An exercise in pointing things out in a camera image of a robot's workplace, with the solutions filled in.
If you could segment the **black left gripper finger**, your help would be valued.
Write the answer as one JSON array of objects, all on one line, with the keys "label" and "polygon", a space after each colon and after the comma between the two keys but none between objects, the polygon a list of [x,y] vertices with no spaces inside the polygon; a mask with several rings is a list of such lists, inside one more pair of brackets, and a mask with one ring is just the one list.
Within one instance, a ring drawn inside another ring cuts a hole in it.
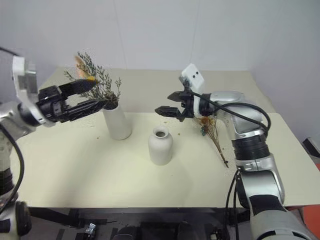
[{"label": "black left gripper finger", "polygon": [[80,95],[90,91],[93,87],[97,85],[95,80],[90,79],[77,79],[75,81],[60,85],[58,88],[61,94],[65,97],[72,95]]},{"label": "black left gripper finger", "polygon": [[60,115],[60,122],[72,122],[101,110],[107,104],[107,100],[86,100],[75,106],[67,105]]}]

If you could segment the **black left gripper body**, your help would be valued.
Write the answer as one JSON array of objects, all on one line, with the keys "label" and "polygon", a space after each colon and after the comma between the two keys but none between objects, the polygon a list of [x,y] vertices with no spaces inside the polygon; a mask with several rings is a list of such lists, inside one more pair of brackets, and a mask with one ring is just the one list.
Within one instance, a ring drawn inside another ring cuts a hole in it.
[{"label": "black left gripper body", "polygon": [[67,85],[53,85],[39,91],[36,103],[42,114],[51,122],[70,121],[68,116],[68,99],[70,88]]}]

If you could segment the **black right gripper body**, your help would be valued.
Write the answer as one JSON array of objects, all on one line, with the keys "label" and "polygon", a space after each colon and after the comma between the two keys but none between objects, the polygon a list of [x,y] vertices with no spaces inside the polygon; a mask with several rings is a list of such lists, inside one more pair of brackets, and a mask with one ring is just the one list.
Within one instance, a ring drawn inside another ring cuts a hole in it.
[{"label": "black right gripper body", "polygon": [[177,101],[181,102],[181,106],[184,108],[177,119],[180,122],[183,122],[186,118],[193,119],[195,117],[194,95],[192,94],[190,87],[185,86],[183,91],[177,93]]}]

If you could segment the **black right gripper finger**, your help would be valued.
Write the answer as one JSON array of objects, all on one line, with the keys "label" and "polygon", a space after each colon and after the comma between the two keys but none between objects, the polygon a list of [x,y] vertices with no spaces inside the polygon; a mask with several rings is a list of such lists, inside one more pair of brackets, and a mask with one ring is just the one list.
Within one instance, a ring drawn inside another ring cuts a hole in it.
[{"label": "black right gripper finger", "polygon": [[174,101],[174,102],[185,102],[185,92],[184,91],[175,91],[171,93],[168,97],[168,100]]},{"label": "black right gripper finger", "polygon": [[168,118],[177,118],[180,116],[180,111],[177,107],[159,106],[154,111],[158,115]]}]

